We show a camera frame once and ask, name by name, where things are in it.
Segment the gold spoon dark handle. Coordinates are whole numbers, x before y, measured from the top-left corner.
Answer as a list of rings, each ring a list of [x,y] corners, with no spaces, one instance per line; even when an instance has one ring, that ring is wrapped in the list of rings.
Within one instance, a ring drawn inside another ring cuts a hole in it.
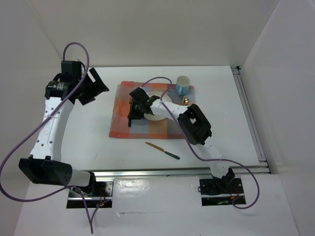
[[[188,106],[188,105],[189,105],[189,99],[188,99],[188,98],[183,98],[183,99],[182,99],[182,104],[183,104],[184,106]]]

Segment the blue white mug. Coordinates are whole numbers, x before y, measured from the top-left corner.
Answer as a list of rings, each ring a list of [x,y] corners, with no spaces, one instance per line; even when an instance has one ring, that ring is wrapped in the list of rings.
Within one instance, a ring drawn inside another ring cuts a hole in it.
[[[190,87],[190,79],[187,76],[179,76],[176,80],[176,92],[179,96],[184,96],[188,93]]]

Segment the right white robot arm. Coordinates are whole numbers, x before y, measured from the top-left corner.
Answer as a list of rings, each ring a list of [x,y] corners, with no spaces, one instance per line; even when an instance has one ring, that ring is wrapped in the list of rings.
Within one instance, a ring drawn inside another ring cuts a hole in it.
[[[211,124],[196,104],[184,106],[163,101],[162,96],[148,96],[142,87],[137,87],[129,95],[128,126],[133,119],[142,119],[145,114],[173,120],[189,146],[198,150],[198,159],[208,163],[215,192],[225,193],[231,188],[235,174],[222,160],[212,138]]]

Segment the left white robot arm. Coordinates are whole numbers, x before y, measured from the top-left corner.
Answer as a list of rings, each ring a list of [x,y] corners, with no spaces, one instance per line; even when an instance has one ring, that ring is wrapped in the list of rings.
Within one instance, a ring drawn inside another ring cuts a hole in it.
[[[28,158],[19,161],[19,169],[34,184],[77,186],[86,196],[97,193],[98,184],[92,172],[79,171],[61,162],[66,124],[75,101],[86,105],[102,92],[109,91],[94,68],[82,78],[82,63],[63,60],[61,73],[45,88],[47,122],[40,129]]]

